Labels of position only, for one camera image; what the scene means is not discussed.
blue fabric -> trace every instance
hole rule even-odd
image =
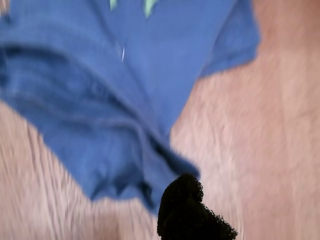
[[[0,19],[0,98],[92,200],[162,193],[198,169],[170,148],[170,129],[198,77],[252,60],[250,0],[11,0]]]

